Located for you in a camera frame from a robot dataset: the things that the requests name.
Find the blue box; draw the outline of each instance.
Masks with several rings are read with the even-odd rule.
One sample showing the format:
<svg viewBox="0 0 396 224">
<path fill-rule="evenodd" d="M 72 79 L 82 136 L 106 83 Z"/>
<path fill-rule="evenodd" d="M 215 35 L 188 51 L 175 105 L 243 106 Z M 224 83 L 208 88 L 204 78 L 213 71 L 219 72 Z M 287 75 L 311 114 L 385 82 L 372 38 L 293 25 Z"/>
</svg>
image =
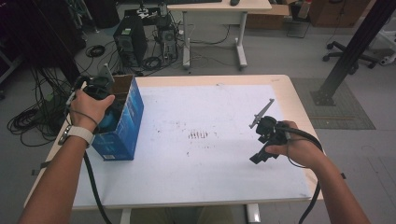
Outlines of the blue box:
<svg viewBox="0 0 396 224">
<path fill-rule="evenodd" d="M 125 101 L 117 128 L 113 132 L 97 133 L 92 146 L 104 161 L 134 159 L 137 136 L 143 115 L 143 101 L 133 76 L 114 76 L 112 94 Z"/>
</svg>

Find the black cable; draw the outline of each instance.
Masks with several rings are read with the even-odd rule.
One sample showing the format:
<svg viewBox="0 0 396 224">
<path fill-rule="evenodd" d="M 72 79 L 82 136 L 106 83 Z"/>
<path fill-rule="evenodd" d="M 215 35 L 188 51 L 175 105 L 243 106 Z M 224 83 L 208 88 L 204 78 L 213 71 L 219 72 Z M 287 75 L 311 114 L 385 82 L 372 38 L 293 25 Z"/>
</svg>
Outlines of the black cable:
<svg viewBox="0 0 396 224">
<path fill-rule="evenodd" d="M 105 209 L 104 209 L 102 202 L 100 201 L 100 198 L 99 198 L 99 193 L 98 193 L 98 189 L 96 187 L 95 177 L 93 175 L 90 158 L 88 157 L 87 151 L 84 152 L 84 161 L 85 161 L 85 165 L 87 166 L 88 176 L 90 177 L 93 196 L 96 200 L 96 204 L 98 205 L 100 214 L 102 215 L 102 218 L 105 220 L 106 224 L 111 224 L 111 221 L 108 219 Z"/>
<path fill-rule="evenodd" d="M 108 53 L 108 54 L 106 54 L 104 57 L 102 57 L 102 59 L 99 61 L 99 63 L 96 65 L 96 69 L 99 71 L 99 64 L 102 62 L 102 60 L 104 60 L 105 58 L 107 58 L 108 57 L 108 55 L 110 55 L 110 54 L 112 54 L 113 53 L 113 48 L 114 48 L 114 46 L 116 45 L 116 42 L 113 40 L 113 41 L 110 41 L 110 42 L 108 42 L 108 43 L 106 43 L 105 44 L 105 47 L 107 47 L 107 45 L 109 45 L 109 44 L 111 44 L 111 43 L 113 43 L 113 45 L 111 45 L 111 51 Z"/>
<path fill-rule="evenodd" d="M 147 59 L 143 60 L 142 67 L 147 71 L 153 71 L 156 69 L 160 69 L 162 66 L 162 61 L 159 57 L 148 57 Z"/>
<path fill-rule="evenodd" d="M 206 42 L 206 41 L 202 41 L 202 40 L 192 40 L 192 41 L 190 41 L 190 43 L 192 43 L 192 44 L 207 44 L 207 45 L 217 45 L 217 44 L 220 44 L 220 43 L 224 42 L 224 41 L 228 38 L 228 35 L 230 34 L 230 27 L 231 27 L 231 25 L 228 25 L 228 29 L 227 29 L 227 34 L 226 34 L 226 36 L 225 36 L 224 38 L 222 38 L 221 40 L 219 40 L 219 41 L 216 41 L 216 42 Z"/>
<path fill-rule="evenodd" d="M 106 48 L 102 45 L 94 45 L 85 49 L 85 55 L 90 58 L 97 58 L 105 54 Z"/>
<path fill-rule="evenodd" d="M 344 16 L 344 14 L 345 14 L 344 9 L 346 7 L 346 3 L 347 3 L 347 0 L 344 1 L 343 6 L 341 7 L 340 14 L 338 15 L 338 18 L 337 18 L 338 19 L 338 23 L 337 23 L 337 25 L 334 28 L 334 32 L 332 33 L 332 36 L 330 36 L 330 38 L 326 41 L 326 45 L 329 44 L 329 41 L 335 36 L 335 32 L 337 32 L 339 26 L 341 25 L 341 17 Z"/>
<path fill-rule="evenodd" d="M 35 80 L 35 103 L 19 115 L 12 118 L 8 124 L 7 129 L 12 133 L 20 136 L 21 143 L 27 147 L 39 147 L 46 145 L 56 139 L 57 133 L 61 129 L 61 119 L 63 118 L 62 111 L 64 110 L 63 99 L 67 97 L 70 88 L 66 81 L 57 78 L 56 70 L 49 68 L 30 68 L 33 78 Z M 44 84 L 49 84 L 52 88 L 52 97 L 54 100 L 50 101 L 41 89 Z M 41 136 L 46 142 L 37 145 L 25 143 L 23 137 L 34 128 L 41 132 Z"/>
<path fill-rule="evenodd" d="M 112 53 L 111 53 L 111 55 L 110 55 L 110 59 L 108 60 L 108 64 L 110 64 L 111 63 L 111 60 L 112 60 L 112 58 L 113 58 L 113 55 L 115 54 L 117 52 L 117 50 L 115 49 Z M 113 66 L 110 68 L 110 70 L 112 70 L 113 69 L 113 67 L 116 65 L 116 63 L 117 63 L 117 60 L 116 60 L 116 62 L 113 64 Z"/>
<path fill-rule="evenodd" d="M 314 137 L 312 134 L 310 134 L 310 133 L 306 133 L 306 132 L 304 132 L 304 131 L 302 131 L 302 130 L 293 129 L 293 128 L 275 127 L 275 129 L 276 129 L 277 131 L 282 131 L 282 132 L 287 132 L 287 133 L 296 133 L 296 134 L 300 135 L 301 137 L 306 138 L 309 142 L 313 143 L 320 151 L 323 152 L 323 148 L 322 148 L 322 146 L 321 146 L 319 140 L 318 140 L 316 137 Z M 311 203 L 309 203 L 309 205 L 308 205 L 308 207 L 305 209 L 303 215 L 300 217 L 299 224 L 302 224 L 302 223 L 304 222 L 305 218 L 308 216 L 308 214 L 312 211 L 312 209 L 313 209 L 314 206 L 315 206 L 315 203 L 316 203 L 317 200 L 318 200 L 319 194 L 320 194 L 320 184 L 319 184 L 319 182 L 318 182 L 318 183 L 317 183 L 317 187 L 315 188 L 314 195 L 312 196 Z"/>
<path fill-rule="evenodd" d="M 87 67 L 86 69 L 84 69 L 79 63 L 76 62 L 76 64 L 78 64 L 78 65 L 83 69 L 82 72 L 80 72 L 80 74 L 83 74 L 83 73 L 87 72 L 88 69 L 90 69 L 92 63 L 93 63 L 93 58 L 91 58 L 91 62 L 90 62 L 90 64 L 88 65 L 88 67 Z"/>
</svg>

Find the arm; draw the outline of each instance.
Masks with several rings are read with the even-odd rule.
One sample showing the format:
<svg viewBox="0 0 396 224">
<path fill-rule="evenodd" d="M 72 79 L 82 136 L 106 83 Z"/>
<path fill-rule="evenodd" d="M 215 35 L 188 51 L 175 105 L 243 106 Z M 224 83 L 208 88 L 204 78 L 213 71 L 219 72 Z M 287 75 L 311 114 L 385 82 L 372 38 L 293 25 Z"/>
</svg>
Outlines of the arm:
<svg viewBox="0 0 396 224">
<path fill-rule="evenodd" d="M 294 122 L 287 121 L 291 128 Z M 270 146 L 267 152 L 287 155 L 315 173 L 332 223 L 370 223 L 337 167 L 314 144 L 291 134 L 287 146 Z"/>
<path fill-rule="evenodd" d="M 71 108 L 84 115 L 71 112 L 73 125 L 93 132 L 113 100 L 114 95 L 96 101 L 83 91 L 76 91 Z M 80 137 L 67 138 L 38 182 L 19 223 L 68 223 L 86 146 L 87 142 Z"/>
</svg>

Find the cardboard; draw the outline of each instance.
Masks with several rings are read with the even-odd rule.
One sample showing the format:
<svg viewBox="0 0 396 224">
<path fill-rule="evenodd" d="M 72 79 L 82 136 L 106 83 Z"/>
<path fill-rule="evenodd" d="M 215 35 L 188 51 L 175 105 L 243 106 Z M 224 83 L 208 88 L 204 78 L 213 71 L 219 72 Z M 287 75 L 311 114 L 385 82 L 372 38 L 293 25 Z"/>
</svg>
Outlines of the cardboard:
<svg viewBox="0 0 396 224">
<path fill-rule="evenodd" d="M 246 28 L 278 30 L 282 28 L 285 16 L 289 16 L 289 6 L 271 5 L 271 10 L 247 13 Z"/>
<path fill-rule="evenodd" d="M 123 103 L 120 120 L 114 131 L 97 133 L 92 146 L 104 161 L 131 161 L 134 159 L 144 105 L 133 76 L 114 76 L 114 80 L 111 92 L 117 101 Z"/>
<path fill-rule="evenodd" d="M 309 18 L 316 27 L 354 27 L 371 0 L 312 1 Z"/>
</svg>

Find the desk leg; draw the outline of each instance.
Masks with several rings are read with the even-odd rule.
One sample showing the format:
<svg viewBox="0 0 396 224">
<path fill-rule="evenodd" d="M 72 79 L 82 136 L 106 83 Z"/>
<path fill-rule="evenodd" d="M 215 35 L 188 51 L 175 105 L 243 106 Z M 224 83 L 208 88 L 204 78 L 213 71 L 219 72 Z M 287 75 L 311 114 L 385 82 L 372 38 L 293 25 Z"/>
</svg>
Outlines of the desk leg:
<svg viewBox="0 0 396 224">
<path fill-rule="evenodd" d="M 235 39 L 236 41 L 236 51 L 238 52 L 239 66 L 244 68 L 248 66 L 247 58 L 245 56 L 244 46 L 242 45 L 242 40 L 244 38 L 245 24 L 247 23 L 247 12 L 242 12 L 241 23 L 239 24 L 239 36 Z"/>
<path fill-rule="evenodd" d="M 131 222 L 131 208 L 122 209 L 120 224 L 130 224 Z"/>
<path fill-rule="evenodd" d="M 184 47 L 183 47 L 183 66 L 185 69 L 190 68 L 190 39 L 187 36 L 187 11 L 183 11 L 183 38 L 184 38 Z"/>
<path fill-rule="evenodd" d="M 247 223 L 261 223 L 259 205 L 257 203 L 247 204 Z"/>
<path fill-rule="evenodd" d="M 183 66 L 185 69 L 190 68 L 190 39 L 184 40 L 183 48 Z"/>
</svg>

